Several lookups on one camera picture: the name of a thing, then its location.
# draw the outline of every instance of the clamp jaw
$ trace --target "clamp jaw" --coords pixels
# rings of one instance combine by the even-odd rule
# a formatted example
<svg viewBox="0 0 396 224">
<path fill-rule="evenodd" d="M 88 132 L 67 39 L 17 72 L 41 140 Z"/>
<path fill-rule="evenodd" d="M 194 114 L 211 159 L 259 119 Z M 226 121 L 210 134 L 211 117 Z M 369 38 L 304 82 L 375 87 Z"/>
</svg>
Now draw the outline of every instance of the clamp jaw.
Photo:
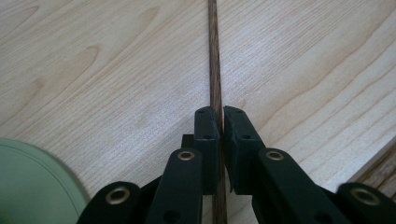
<svg viewBox="0 0 396 224">
<path fill-rule="evenodd" d="M 213 195 L 220 147 L 231 187 L 252 195 L 259 223 L 396 223 L 396 204 L 360 183 L 332 193 L 317 186 L 285 151 L 267 148 L 246 113 L 224 107 L 224 135 L 211 107 L 195 112 L 194 134 L 184 134 L 163 175 L 143 188 L 110 184 L 79 218 L 85 223 L 201 223 L 202 196 Z"/>
</svg>

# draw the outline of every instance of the green plate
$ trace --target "green plate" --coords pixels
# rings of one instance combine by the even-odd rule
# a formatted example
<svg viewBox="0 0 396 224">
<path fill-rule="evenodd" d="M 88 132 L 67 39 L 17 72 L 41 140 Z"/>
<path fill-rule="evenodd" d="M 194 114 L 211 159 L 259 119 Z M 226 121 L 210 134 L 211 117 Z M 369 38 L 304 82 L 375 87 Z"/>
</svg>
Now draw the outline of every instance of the green plate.
<svg viewBox="0 0 396 224">
<path fill-rule="evenodd" d="M 74 175 L 49 153 L 0 138 L 0 223 L 76 223 L 89 201 Z"/>
</svg>

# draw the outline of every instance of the thin wooden strip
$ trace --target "thin wooden strip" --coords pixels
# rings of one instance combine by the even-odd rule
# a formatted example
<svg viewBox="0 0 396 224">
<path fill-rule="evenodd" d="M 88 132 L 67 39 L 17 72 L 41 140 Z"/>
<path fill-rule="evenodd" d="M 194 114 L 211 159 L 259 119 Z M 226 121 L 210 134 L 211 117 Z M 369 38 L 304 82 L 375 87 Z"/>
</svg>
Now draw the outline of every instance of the thin wooden strip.
<svg viewBox="0 0 396 224">
<path fill-rule="evenodd" d="M 387 151 L 360 176 L 357 182 L 361 182 L 382 193 L 396 202 L 396 144 Z"/>
<path fill-rule="evenodd" d="M 219 130 L 222 134 L 222 103 L 221 103 L 221 77 L 219 63 L 219 30 L 216 0 L 208 0 L 209 13 L 209 64 L 210 64 L 210 106 L 212 106 L 219 119 Z M 219 179 L 217 193 L 212 199 L 213 223 L 227 223 L 227 206 L 225 193 L 225 170 L 223 150 L 220 148 Z"/>
</svg>

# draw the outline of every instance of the wooden table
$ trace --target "wooden table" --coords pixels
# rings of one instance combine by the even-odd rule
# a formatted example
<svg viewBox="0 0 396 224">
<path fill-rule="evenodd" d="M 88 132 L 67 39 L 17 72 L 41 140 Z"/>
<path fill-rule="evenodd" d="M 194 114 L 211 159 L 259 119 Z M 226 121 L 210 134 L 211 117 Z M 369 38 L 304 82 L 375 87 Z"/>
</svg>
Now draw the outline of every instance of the wooden table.
<svg viewBox="0 0 396 224">
<path fill-rule="evenodd" d="M 396 1 L 219 1 L 225 105 L 336 190 L 396 135 Z M 159 176 L 209 104 L 206 1 L 0 2 L 0 136 L 91 196 Z M 228 196 L 230 223 L 254 223 Z M 210 218 L 205 208 L 205 222 Z"/>
</svg>

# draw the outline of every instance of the black clamp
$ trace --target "black clamp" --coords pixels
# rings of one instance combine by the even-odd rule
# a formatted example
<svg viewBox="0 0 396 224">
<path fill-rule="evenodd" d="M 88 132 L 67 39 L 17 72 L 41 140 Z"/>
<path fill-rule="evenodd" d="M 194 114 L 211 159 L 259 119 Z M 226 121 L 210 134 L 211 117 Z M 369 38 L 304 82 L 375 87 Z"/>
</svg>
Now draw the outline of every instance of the black clamp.
<svg viewBox="0 0 396 224">
<path fill-rule="evenodd" d="M 101 189 L 78 224 L 201 223 L 202 196 L 215 193 L 220 134 L 215 111 L 195 112 L 163 175 L 143 188 L 116 182 Z M 396 204 L 360 183 L 332 193 L 317 186 L 285 151 L 267 148 L 246 113 L 224 107 L 225 165 L 232 189 L 252 195 L 259 223 L 396 223 Z"/>
</svg>

